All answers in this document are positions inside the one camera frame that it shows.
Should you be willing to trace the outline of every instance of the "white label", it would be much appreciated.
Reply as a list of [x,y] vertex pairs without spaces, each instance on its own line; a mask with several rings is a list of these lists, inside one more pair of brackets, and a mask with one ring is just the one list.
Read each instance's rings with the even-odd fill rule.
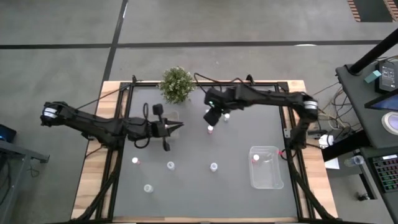
[[395,159],[397,158],[397,155],[390,155],[390,156],[383,156],[383,159]]

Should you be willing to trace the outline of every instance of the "black stand pole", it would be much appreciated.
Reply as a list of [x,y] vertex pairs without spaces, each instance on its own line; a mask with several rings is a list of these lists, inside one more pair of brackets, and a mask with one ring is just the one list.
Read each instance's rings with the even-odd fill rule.
[[392,32],[388,37],[377,44],[372,50],[370,50],[365,56],[359,59],[355,64],[348,68],[348,71],[352,75],[359,75],[366,66],[379,58],[382,54],[386,53],[391,47],[398,43],[398,29]]

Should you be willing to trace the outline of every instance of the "gray table surface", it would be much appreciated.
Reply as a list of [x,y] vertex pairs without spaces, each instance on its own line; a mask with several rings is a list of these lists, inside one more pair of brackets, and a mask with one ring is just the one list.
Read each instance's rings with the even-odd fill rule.
[[[208,108],[203,104],[204,92],[195,90],[190,98],[180,105],[168,105],[155,87],[134,87],[130,116],[142,116],[145,102],[150,113],[153,104],[162,103],[164,115],[175,116],[177,112],[185,126],[169,140],[170,152],[162,149],[161,140],[151,139],[145,149],[126,141],[114,216],[296,217],[289,170],[279,156],[282,189],[258,190],[250,184],[250,148],[284,148],[279,108],[256,105],[234,111],[228,123],[220,120],[209,135],[203,119]],[[141,164],[133,164],[133,157]],[[175,163],[174,171],[166,168],[168,161]],[[212,162],[218,164],[214,173],[209,168]],[[154,187],[151,194],[144,192],[146,184]]]
[[368,135],[373,148],[375,148],[367,150],[364,155],[366,157],[388,154],[390,150],[392,152],[398,151],[398,136],[387,132],[381,124],[381,118],[388,111],[366,109],[364,107],[365,103],[381,96],[380,93],[374,91],[374,83],[368,84],[364,81],[366,76],[374,70],[375,66],[370,65],[362,71],[361,76],[357,77],[349,74],[345,67],[336,69],[338,79],[353,105],[355,113]]

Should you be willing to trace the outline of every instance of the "screen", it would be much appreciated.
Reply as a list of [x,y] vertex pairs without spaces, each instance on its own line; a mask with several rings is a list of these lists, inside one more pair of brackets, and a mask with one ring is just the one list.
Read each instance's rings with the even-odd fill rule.
[[372,105],[373,108],[398,111],[398,95],[391,96],[385,100]]

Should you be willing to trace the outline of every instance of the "blue object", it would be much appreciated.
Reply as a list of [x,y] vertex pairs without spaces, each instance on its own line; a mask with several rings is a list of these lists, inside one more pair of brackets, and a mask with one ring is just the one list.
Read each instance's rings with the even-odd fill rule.
[[379,78],[381,76],[381,73],[377,70],[373,71],[370,75],[368,75],[365,78],[365,82],[366,83],[371,83],[373,82],[375,79]]

